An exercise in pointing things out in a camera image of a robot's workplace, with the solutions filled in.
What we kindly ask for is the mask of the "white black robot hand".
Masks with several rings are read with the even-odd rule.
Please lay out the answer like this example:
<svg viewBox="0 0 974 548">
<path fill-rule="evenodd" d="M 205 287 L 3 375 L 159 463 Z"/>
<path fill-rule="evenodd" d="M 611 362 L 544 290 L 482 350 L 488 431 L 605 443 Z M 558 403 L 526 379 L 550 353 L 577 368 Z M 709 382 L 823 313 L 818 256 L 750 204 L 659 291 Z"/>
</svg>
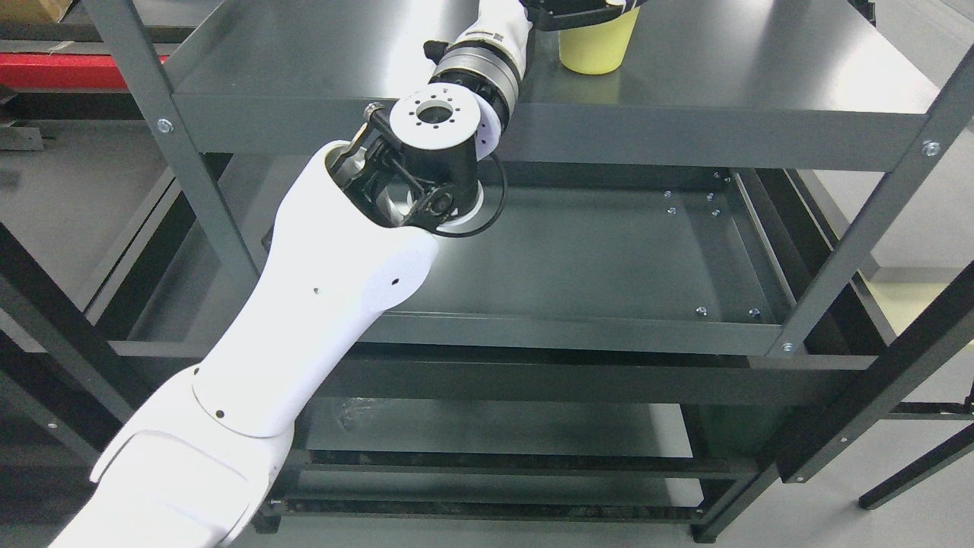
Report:
<svg viewBox="0 0 974 548">
<path fill-rule="evenodd" d="M 558 33 L 615 20 L 642 1 L 480 1 L 477 19 L 454 46 L 480 46 L 494 53 L 517 76 L 527 73 L 527 46 L 533 31 Z"/>
</svg>

